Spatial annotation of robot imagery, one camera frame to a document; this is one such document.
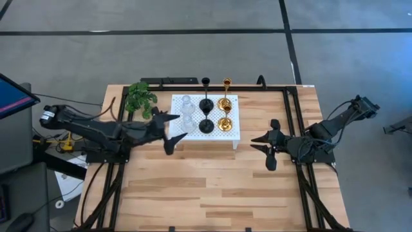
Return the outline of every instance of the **gold candle holder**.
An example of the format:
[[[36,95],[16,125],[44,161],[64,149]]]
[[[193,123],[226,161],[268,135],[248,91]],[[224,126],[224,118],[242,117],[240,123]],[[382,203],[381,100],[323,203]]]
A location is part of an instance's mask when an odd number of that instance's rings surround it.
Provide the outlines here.
[[[231,104],[224,105],[223,110],[225,111],[226,116],[219,119],[218,128],[221,131],[230,131],[232,129],[232,120],[227,117],[227,114],[230,113],[230,111],[232,110],[232,105]]]
[[[231,101],[230,101],[228,98],[226,98],[227,90],[229,89],[229,86],[230,86],[231,84],[232,84],[232,79],[230,79],[230,78],[225,78],[225,79],[223,80],[223,85],[224,85],[224,87],[225,87],[225,97],[219,99],[219,101],[218,101],[218,108],[219,108],[220,110],[225,110],[225,109],[223,109],[223,107],[224,107],[225,105],[228,105],[228,104],[230,105],[230,107],[232,107]]]

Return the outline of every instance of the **black candle holder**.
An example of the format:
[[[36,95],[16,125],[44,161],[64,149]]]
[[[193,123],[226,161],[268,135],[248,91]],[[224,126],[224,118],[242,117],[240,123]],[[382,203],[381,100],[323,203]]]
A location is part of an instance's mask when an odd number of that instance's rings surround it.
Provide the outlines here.
[[[211,80],[207,77],[201,80],[201,83],[205,87],[205,98],[199,102],[199,108],[203,112],[203,114],[206,116],[206,119],[203,119],[199,123],[199,130],[202,133],[210,133],[214,129],[213,122],[207,118],[208,114],[213,110],[213,106],[214,106],[212,100],[207,98],[207,87],[209,86],[210,82]]]

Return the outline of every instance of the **gray floor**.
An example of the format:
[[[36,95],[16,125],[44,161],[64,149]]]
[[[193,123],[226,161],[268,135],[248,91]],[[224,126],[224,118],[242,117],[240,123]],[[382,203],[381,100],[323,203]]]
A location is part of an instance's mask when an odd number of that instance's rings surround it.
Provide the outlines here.
[[[292,28],[412,27],[410,1],[387,4],[286,0]],[[244,0],[14,0],[0,22],[0,30],[8,31],[282,27],[277,1]],[[382,127],[412,114],[412,34],[293,39],[303,84],[316,85],[324,115],[356,94],[381,106],[376,118],[351,124],[335,150],[352,228],[410,231],[411,137],[385,135]],[[294,83],[283,34],[0,37],[0,54],[0,72],[31,82],[34,92],[89,102],[101,102],[107,84],[141,77],[210,77],[213,83],[232,77],[234,83],[254,83],[262,74],[271,84]],[[39,131],[52,133],[38,124],[42,107],[61,103],[42,99],[33,108]],[[69,229],[76,207],[73,200],[53,210],[51,225]]]

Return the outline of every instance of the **black floor stripe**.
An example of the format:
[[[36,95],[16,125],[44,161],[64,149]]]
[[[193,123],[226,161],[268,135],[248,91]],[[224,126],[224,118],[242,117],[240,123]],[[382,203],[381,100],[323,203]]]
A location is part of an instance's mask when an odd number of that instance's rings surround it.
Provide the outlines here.
[[[283,25],[285,27],[285,35],[286,35],[286,42],[288,44],[290,62],[292,62],[293,64],[292,68],[294,72],[295,83],[302,84],[301,72],[299,71],[299,66],[297,65],[295,45],[294,45],[294,40],[292,38],[292,32],[290,30],[288,12],[286,11],[285,1],[279,0],[279,5],[281,7],[282,20],[283,20]]]
[[[13,0],[7,0],[7,2],[5,3],[5,5],[2,7],[1,11],[0,11],[0,21],[3,18],[3,16],[5,15],[8,7],[10,6],[10,4],[12,4]]]
[[[200,35],[200,34],[274,34],[284,33],[283,29],[246,28],[246,29],[182,29],[182,30],[99,30],[99,31],[60,31],[60,32],[0,32],[2,36],[16,35]]]
[[[412,28],[292,29],[292,34],[411,33]]]

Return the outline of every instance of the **wooden table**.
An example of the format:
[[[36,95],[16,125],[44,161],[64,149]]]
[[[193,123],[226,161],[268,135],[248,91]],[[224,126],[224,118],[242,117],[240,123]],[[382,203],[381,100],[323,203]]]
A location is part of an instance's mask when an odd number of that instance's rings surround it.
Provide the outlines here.
[[[117,115],[123,87],[108,86],[103,110],[116,97],[113,112]],[[321,121],[315,88],[297,89],[305,127]],[[184,94],[153,93],[163,111],[170,110],[172,94]],[[177,231],[244,231],[245,227],[253,231],[306,231],[296,169],[290,156],[277,154],[277,170],[267,171],[265,155],[249,146],[251,139],[269,130],[271,119],[279,119],[281,131],[289,134],[282,93],[230,94],[239,96],[241,142],[237,150],[229,142],[186,141],[171,156],[164,153],[161,141],[135,148],[125,168],[117,231],[167,231],[169,226],[175,226]],[[297,130],[293,104],[291,107]],[[109,113],[100,119],[112,120]],[[140,113],[135,113],[134,120],[142,120]],[[78,224],[84,192],[98,166],[92,164],[88,168],[76,216]],[[85,218],[101,199],[107,166],[91,186]],[[349,226],[336,173],[325,164],[314,164],[314,170],[321,200],[342,225]],[[111,205],[110,201],[105,226],[109,224]],[[310,206],[313,224],[317,226],[311,200]]]

